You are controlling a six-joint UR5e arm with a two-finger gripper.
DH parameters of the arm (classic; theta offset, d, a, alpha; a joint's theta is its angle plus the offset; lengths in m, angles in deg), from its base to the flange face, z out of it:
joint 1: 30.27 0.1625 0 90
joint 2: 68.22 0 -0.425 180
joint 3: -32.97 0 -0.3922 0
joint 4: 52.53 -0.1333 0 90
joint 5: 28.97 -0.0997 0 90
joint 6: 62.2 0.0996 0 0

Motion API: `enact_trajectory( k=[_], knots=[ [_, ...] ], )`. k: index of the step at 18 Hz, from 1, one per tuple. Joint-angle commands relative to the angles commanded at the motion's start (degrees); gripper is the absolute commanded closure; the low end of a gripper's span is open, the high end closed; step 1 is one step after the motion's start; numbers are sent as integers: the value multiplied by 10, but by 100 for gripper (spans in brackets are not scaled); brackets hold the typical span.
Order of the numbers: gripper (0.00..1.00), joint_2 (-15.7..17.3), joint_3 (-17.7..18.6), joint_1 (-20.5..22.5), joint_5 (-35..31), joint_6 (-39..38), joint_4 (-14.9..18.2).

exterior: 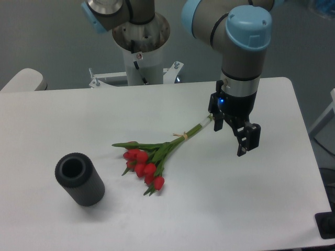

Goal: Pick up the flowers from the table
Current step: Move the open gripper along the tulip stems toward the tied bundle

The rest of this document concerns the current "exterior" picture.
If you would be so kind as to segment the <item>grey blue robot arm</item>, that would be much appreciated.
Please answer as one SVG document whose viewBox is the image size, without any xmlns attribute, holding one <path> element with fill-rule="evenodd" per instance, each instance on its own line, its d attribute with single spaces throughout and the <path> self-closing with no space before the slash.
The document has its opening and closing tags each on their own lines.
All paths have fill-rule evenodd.
<svg viewBox="0 0 335 251">
<path fill-rule="evenodd" d="M 280 1 L 187 1 L 184 28 L 222 54 L 221 76 L 209 101 L 214 129 L 227 123 L 238 140 L 238 156 L 259 146 L 261 127 L 251 123 L 260 75 L 271 41 L 270 11 Z M 162 48 L 170 25 L 154 1 L 84 1 L 82 10 L 98 33 L 111 32 L 124 53 L 127 82 L 162 84 Z"/>
</svg>

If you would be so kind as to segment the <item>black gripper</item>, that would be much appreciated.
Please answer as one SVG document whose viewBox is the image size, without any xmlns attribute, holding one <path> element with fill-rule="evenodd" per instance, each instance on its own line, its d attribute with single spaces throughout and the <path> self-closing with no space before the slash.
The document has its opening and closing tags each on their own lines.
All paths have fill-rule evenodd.
<svg viewBox="0 0 335 251">
<path fill-rule="evenodd" d="M 250 123 L 249 115 L 254 107 L 256 93 L 238 97 L 223 90 L 224 81 L 216 81 L 216 91 L 211 94 L 208 111 L 213 115 L 214 131 L 228 123 L 238 140 L 237 156 L 240 157 L 259 146 L 261 126 Z"/>
</svg>

